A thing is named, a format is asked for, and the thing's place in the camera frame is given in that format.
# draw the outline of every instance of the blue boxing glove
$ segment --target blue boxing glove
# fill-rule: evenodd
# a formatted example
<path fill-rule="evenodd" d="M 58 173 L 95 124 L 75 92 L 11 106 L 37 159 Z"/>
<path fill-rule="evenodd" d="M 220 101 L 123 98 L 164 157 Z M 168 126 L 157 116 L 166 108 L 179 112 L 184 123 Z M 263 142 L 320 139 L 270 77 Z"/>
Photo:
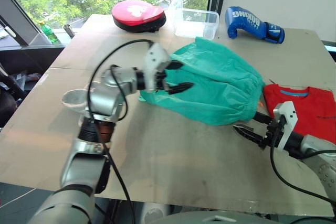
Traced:
<path fill-rule="evenodd" d="M 272 43 L 282 43 L 285 38 L 285 31 L 280 26 L 262 22 L 251 12 L 239 6 L 231 6 L 226 10 L 225 23 L 227 34 L 231 39 L 237 37 L 238 28 Z"/>

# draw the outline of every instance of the clear plastic container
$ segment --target clear plastic container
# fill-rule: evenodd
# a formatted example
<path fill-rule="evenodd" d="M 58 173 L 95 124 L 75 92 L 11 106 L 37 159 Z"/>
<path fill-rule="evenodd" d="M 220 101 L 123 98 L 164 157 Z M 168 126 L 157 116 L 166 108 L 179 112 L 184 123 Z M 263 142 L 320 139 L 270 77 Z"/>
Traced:
<path fill-rule="evenodd" d="M 219 15 L 209 10 L 180 8 L 175 11 L 175 35 L 214 39 L 218 29 Z"/>

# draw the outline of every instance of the metal cylinder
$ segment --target metal cylinder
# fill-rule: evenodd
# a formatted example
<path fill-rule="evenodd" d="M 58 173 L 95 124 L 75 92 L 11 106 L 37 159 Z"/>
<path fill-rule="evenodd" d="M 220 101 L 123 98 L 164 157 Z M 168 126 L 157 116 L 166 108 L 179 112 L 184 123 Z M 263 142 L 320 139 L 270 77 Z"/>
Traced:
<path fill-rule="evenodd" d="M 96 125 L 98 127 L 102 139 L 106 143 L 110 142 L 112 133 L 114 131 L 115 123 L 96 120 Z M 91 119 L 89 118 L 84 119 L 82 126 L 80 128 L 78 138 L 88 142 L 99 143 L 96 130 Z"/>
<path fill-rule="evenodd" d="M 67 32 L 67 34 L 70 36 L 71 39 L 75 36 L 75 33 L 72 30 L 72 27 L 70 26 L 70 24 L 63 25 L 63 29 Z"/>

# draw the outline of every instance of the floor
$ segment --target floor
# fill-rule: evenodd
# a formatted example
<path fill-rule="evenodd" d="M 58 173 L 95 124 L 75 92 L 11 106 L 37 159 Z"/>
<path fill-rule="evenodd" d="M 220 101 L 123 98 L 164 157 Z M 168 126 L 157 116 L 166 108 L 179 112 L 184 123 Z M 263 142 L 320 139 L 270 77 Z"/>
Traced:
<path fill-rule="evenodd" d="M 27 223 L 29 219 L 33 216 L 39 206 L 44 202 L 44 200 L 52 193 L 46 190 L 36 189 L 31 193 L 25 195 L 24 197 L 2 207 L 7 202 L 19 197 L 32 188 L 15 186 L 5 183 L 0 183 L 0 223 L 1 224 L 22 224 Z M 110 200 L 103 198 L 96 198 L 96 203 L 106 211 L 108 208 Z M 140 223 L 140 215 L 143 203 L 136 202 L 135 203 L 135 213 L 136 213 L 136 223 Z M 177 213 L 182 211 L 195 211 L 195 208 L 189 207 L 179 207 L 174 206 L 171 208 L 171 212 Z M 104 222 L 104 216 L 95 209 L 94 219 L 92 220 L 92 224 L 105 224 L 108 222 Z M 299 219 L 297 216 L 278 216 L 271 215 L 272 220 L 277 220 L 280 223 L 289 224 L 292 221 Z M 126 224 L 131 223 L 130 214 L 128 204 L 126 202 L 122 202 L 118 208 L 118 213 L 115 217 L 116 224 Z M 302 222 L 302 224 L 323 224 L 327 222 L 323 221 L 306 221 Z"/>

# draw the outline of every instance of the red t-shirt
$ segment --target red t-shirt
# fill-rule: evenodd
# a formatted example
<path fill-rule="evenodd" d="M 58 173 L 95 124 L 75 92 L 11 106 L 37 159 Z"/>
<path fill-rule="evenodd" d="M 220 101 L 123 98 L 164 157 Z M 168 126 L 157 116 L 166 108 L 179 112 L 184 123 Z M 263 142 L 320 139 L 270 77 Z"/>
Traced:
<path fill-rule="evenodd" d="M 296 90 L 271 84 L 264 87 L 264 96 L 272 117 L 278 103 L 292 101 L 298 116 L 295 132 L 336 144 L 336 103 L 332 92 L 313 87 Z"/>

